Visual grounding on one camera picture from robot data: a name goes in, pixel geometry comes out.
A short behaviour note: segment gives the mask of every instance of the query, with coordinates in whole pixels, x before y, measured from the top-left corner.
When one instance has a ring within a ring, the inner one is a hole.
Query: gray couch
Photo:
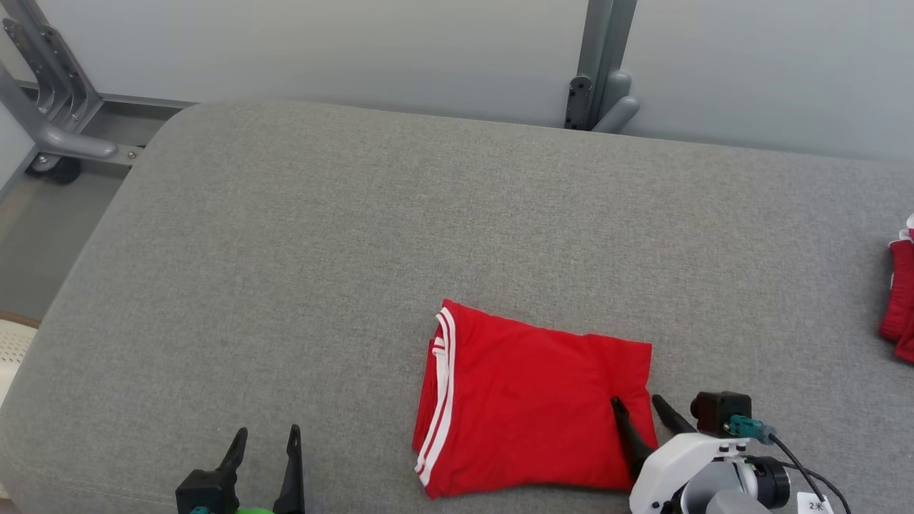
[[[44,320],[0,412],[0,482],[27,514],[172,514],[186,474],[247,426],[239,496],[269,507],[298,423],[309,512],[624,512],[623,493],[561,487],[425,497],[409,442],[450,297],[650,341],[651,392],[683,408],[746,392],[855,512],[909,512],[914,369],[876,327],[912,211],[910,166],[193,107]]]

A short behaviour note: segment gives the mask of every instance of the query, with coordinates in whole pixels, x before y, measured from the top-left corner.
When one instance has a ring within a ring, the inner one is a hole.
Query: metal leg
[[[38,100],[33,103],[0,63],[0,102],[41,152],[32,169],[48,171],[62,156],[132,165],[142,148],[80,135],[101,107],[101,98],[33,0],[0,0],[0,5],[14,18],[3,20],[4,30],[38,81]]]
[[[626,83],[616,75],[622,65],[636,4],[637,0],[589,0],[578,77],[574,80],[588,79],[592,90],[586,106],[581,105],[581,99],[569,95],[567,113],[577,116],[566,115],[565,128],[591,130],[622,97],[628,95],[631,79],[625,75]],[[630,107],[623,106],[622,110],[628,112]]]
[[[641,109],[641,103],[633,96],[623,96],[612,106],[603,117],[593,127],[592,132],[603,132],[606,134],[618,134],[622,128],[632,120],[638,110]]]
[[[42,152],[67,157],[132,165],[143,151],[87,135],[67,132],[45,118],[19,88],[9,70],[0,63],[0,102],[13,114]]]

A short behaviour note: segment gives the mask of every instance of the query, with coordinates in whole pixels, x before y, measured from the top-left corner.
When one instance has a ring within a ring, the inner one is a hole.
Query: white label
[[[825,501],[819,501],[814,493],[797,493],[797,514],[834,514],[832,506]]]

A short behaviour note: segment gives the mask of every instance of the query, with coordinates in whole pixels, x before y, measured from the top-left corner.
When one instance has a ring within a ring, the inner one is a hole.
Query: red shorts
[[[412,447],[431,498],[521,484],[630,489],[610,400],[657,446],[651,345],[577,336],[450,300],[429,344]]]

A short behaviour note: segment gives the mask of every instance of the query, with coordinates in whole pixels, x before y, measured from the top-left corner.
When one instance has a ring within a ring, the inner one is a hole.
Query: white wall
[[[639,0],[626,134],[914,159],[914,2]]]
[[[559,126],[587,0],[40,0],[101,93]]]

